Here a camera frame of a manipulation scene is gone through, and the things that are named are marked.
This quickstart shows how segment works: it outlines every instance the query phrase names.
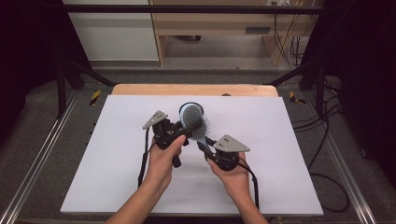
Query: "wooden edge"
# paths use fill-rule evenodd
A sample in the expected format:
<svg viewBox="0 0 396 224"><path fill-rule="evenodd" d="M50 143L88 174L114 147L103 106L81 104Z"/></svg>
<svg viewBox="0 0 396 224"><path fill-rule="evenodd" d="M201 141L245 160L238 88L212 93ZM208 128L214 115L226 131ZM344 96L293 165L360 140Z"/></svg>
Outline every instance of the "wooden edge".
<svg viewBox="0 0 396 224"><path fill-rule="evenodd" d="M213 95L277 97L274 86L264 85L195 85L195 84L119 84L112 95Z"/></svg>

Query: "hand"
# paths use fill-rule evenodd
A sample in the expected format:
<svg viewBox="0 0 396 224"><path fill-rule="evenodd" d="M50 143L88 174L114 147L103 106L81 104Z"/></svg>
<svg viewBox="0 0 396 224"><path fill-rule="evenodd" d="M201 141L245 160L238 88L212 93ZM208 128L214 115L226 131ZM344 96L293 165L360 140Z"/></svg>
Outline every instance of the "hand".
<svg viewBox="0 0 396 224"><path fill-rule="evenodd" d="M245 160L245 153L239 152L239 158ZM248 171L240 166L236 166L231 171L221 170L212 160L207 160L212 168L212 172L219 177L224 184L224 188L233 200L244 197L250 198Z"/></svg>
<svg viewBox="0 0 396 224"><path fill-rule="evenodd" d="M178 137L167 149L162 150L154 145L149 152L148 172L145 181L153 182L163 193L172 179L172 159L181 153L181 147L186 140L185 135Z"/></svg>

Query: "white board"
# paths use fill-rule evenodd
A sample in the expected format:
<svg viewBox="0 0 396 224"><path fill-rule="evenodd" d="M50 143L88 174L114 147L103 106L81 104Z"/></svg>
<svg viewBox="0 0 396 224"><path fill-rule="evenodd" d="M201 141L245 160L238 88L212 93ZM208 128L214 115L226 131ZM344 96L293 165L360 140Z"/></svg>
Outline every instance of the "white board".
<svg viewBox="0 0 396 224"><path fill-rule="evenodd" d="M257 176L261 212L271 216L322 215L282 98L245 96L115 96L105 106L61 212L116 212L137 188L145 131L157 111L179 120L187 102L203 106L208 137L224 134L251 148L247 163ZM232 216L238 210L213 175L196 142L182 148L182 165L152 213L168 216ZM250 183L253 196L253 184Z"/></svg>

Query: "gray floor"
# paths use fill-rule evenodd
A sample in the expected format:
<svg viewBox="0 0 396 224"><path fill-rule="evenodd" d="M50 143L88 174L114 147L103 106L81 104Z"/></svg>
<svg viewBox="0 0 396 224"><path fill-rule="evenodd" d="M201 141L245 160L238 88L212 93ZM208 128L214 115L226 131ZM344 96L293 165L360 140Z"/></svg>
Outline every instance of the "gray floor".
<svg viewBox="0 0 396 224"><path fill-rule="evenodd" d="M123 83L249 83L262 84L274 80L291 69L281 64L273 67L268 54L257 37L205 37L200 42L191 36L179 36L169 40L165 66L153 64L134 66L133 69L100 67L98 72L114 81ZM39 178L20 212L19 220L27 223L45 223L42 219L102 221L106 217L72 217L61 214L64 191L68 189L78 168L90 132L94 129L106 95L111 88L84 77L87 85L79 92L76 106L51 151ZM290 91L298 99L304 99L299 91L298 78L277 88L284 98L290 120L308 119L313 113L308 105L290 101ZM89 102L95 90L102 90L96 105ZM56 84L48 83L32 90L26 106L16 122L12 135L0 150L0 211L7 204L22 182L41 145L46 139L56 117ZM361 157L360 144L347 119L336 114L330 119L331 134L342 151L361 191L371 207L378 223L396 223L396 191L382 174L375 161ZM296 133L306 162L309 162L321 140L319 128ZM327 147L323 148L314 163L312 172L325 174L339 180ZM313 177L320 201L330 207L340 208L345 203L342 191L326 180ZM323 217L284 217L285 223L360 223L353 205L341 214L324 211ZM150 218L148 223L238 223L238 218Z"/></svg>

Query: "person's right hand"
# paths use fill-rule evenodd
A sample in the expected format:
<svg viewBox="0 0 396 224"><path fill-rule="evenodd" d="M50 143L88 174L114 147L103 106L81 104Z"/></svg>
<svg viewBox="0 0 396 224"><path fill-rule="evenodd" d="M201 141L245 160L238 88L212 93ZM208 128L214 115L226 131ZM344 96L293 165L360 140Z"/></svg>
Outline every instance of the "person's right hand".
<svg viewBox="0 0 396 224"><path fill-rule="evenodd" d="M245 160L245 153L239 152L239 158ZM209 163L212 172L222 181L224 188L233 200L245 197L250 198L247 170L240 166L236 166L231 171L223 171L212 160L207 159L207 162Z"/></svg>

